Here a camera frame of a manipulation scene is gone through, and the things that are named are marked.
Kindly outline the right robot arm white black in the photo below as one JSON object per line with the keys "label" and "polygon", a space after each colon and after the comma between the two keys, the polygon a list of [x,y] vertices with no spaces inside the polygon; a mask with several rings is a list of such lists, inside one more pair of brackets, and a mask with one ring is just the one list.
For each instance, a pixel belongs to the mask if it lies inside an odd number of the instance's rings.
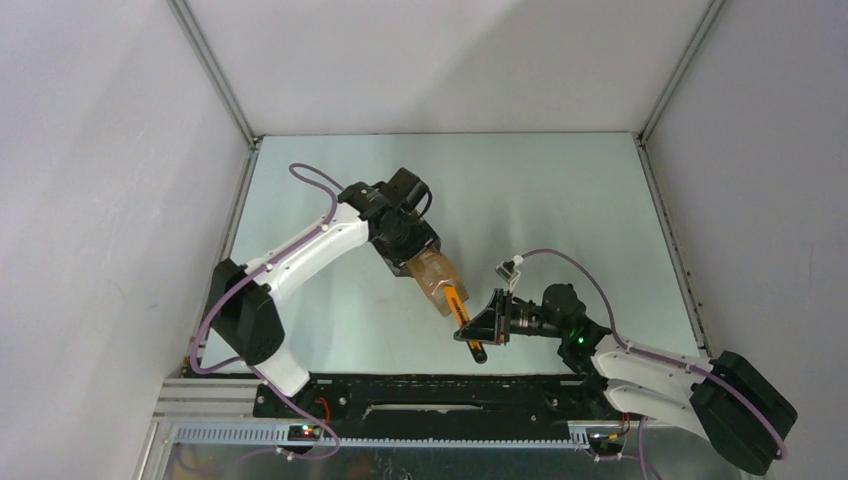
{"label": "right robot arm white black", "polygon": [[785,440],[798,412],[738,353],[677,355],[617,339],[588,316],[570,284],[548,286],[538,303],[497,289],[454,338],[504,345],[514,335],[559,340],[562,362],[590,383],[581,402],[593,417],[617,410],[656,419],[707,440],[726,461],[756,476],[787,456]]}

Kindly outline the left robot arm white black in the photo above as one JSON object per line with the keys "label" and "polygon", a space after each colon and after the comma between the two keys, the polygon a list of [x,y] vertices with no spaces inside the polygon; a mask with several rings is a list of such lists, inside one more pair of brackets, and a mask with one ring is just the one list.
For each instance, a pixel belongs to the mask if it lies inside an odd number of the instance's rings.
{"label": "left robot arm white black", "polygon": [[413,259],[440,247],[424,218],[432,192],[418,177],[358,182],[331,198],[329,213],[300,236],[243,265],[221,261],[201,322],[226,342],[237,361],[274,387],[278,404],[297,417],[312,411],[316,390],[307,383],[309,371],[285,343],[283,303],[325,267],[365,244],[400,278],[410,276]]}

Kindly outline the brown cardboard express box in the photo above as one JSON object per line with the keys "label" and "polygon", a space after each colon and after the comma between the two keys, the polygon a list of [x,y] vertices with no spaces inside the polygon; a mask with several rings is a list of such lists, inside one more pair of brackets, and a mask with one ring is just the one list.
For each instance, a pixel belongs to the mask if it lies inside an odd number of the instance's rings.
{"label": "brown cardboard express box", "polygon": [[442,317],[452,314],[444,288],[453,287],[463,302],[469,294],[457,269],[451,261],[435,247],[428,247],[406,264],[408,273]]}

